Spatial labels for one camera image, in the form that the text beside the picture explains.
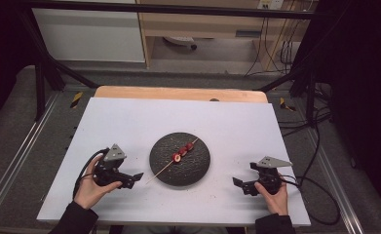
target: round dark plate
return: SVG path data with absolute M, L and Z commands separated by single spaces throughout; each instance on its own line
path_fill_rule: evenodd
M 196 136 L 186 133 L 173 133 L 163 136 L 151 149 L 150 168 L 154 175 L 172 160 L 172 154 L 182 146 L 196 139 Z M 172 186 L 187 186 L 199 181 L 210 166 L 208 147 L 199 138 L 194 148 L 181 158 L 179 163 L 172 163 L 157 178 Z

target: hand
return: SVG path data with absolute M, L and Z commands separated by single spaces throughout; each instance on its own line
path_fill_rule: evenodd
M 271 214 L 288 215 L 286 183 L 282 182 L 281 188 L 275 195 L 270 194 L 259 182 L 254 184 L 257 191 L 265 198 Z
M 91 161 L 87 167 L 86 176 L 81 179 L 80 187 L 74 197 L 74 202 L 85 210 L 93 207 L 106 193 L 111 192 L 122 184 L 122 182 L 116 181 L 101 187 L 95 183 L 93 172 L 95 164 L 101 157 L 102 155 L 95 157 Z

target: black sleeve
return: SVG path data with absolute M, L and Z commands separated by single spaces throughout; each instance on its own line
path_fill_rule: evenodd
M 295 234 L 288 215 L 271 214 L 256 220 L 256 234 Z
M 80 205 L 72 202 L 66 207 L 59 223 L 50 234 L 88 234 L 93 229 L 98 215 L 92 210 L 84 210 Z

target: aluminum rail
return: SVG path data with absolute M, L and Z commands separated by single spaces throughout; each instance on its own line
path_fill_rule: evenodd
M 302 119 L 305 119 L 305 106 L 300 100 L 294 100 L 295 105 L 298 107 L 298 112 Z M 318 136 L 316 130 L 308 128 L 308 134 L 312 141 L 312 144 L 316 147 Z M 338 202 L 339 209 L 341 210 L 342 219 L 351 234 L 363 234 L 363 229 L 351 202 L 342 186 L 341 181 L 336 175 L 335 170 L 329 162 L 329 159 L 324 151 L 324 147 L 321 145 L 318 152 L 318 162 L 321 166 L 321 170 L 324 173 L 324 177 L 327 184 L 332 192 L 332 195 L 336 198 Z
M 17 154 L 15 155 L 14 159 L 12 160 L 11 164 L 9 165 L 2 178 L 0 179 L 0 206 L 4 198 L 6 197 L 9 189 L 13 185 L 15 178 L 17 177 L 20 168 L 25 162 L 26 157 L 31 151 L 32 146 L 34 145 L 37 137 L 40 135 L 51 113 L 53 112 L 59 95 L 60 93 L 56 92 L 54 95 L 50 97 L 46 104 L 46 111 L 44 115 L 41 117 L 39 121 L 33 124 L 31 130 L 29 131 L 28 135 L 26 136 L 25 140 L 20 146 Z

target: white tabletop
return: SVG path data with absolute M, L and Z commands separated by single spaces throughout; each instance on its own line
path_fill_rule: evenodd
M 210 151 L 210 168 L 197 183 L 173 187 L 149 166 L 153 145 L 171 133 L 199 137 Z M 133 189 L 116 189 L 93 207 L 98 222 L 249 226 L 268 215 L 264 199 L 244 195 L 232 177 L 258 178 L 249 167 L 264 156 L 289 161 L 271 104 L 196 100 L 93 97 L 59 168 L 37 219 L 57 222 L 72 200 L 74 182 L 99 149 L 117 143 L 128 158 L 124 174 L 144 173 Z M 279 168 L 294 176 L 292 168 Z M 294 225 L 310 225 L 298 189 L 288 185 L 288 208 Z

